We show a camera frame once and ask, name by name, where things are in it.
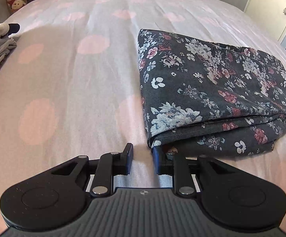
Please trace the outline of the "dark floral trousers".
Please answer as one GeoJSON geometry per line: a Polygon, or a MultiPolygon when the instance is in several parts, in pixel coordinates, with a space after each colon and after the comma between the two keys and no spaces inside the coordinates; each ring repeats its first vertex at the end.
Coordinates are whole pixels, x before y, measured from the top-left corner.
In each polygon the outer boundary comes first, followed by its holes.
{"type": "Polygon", "coordinates": [[[249,156],[286,134],[286,70],[260,50],[142,29],[147,144],[186,156],[249,156]]]}

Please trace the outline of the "pink polka dot bedsheet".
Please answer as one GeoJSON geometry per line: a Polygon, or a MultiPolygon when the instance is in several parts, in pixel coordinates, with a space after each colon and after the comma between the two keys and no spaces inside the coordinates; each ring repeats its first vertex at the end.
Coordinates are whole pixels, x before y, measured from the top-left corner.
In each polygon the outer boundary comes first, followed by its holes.
{"type": "MultiPolygon", "coordinates": [[[[134,146],[124,187],[168,187],[147,146],[139,87],[140,29],[286,50],[219,0],[36,0],[10,18],[17,47],[0,70],[0,197],[10,186],[77,155],[134,146]]],[[[0,213],[0,234],[6,225],[0,213]]]]}

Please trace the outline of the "cream room door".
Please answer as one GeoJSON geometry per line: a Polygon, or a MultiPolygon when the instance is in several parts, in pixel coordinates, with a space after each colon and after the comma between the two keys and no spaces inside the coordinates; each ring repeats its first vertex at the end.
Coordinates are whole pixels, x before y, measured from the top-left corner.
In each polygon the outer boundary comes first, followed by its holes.
{"type": "Polygon", "coordinates": [[[286,36],[286,0],[248,0],[244,12],[275,40],[286,36]]]}

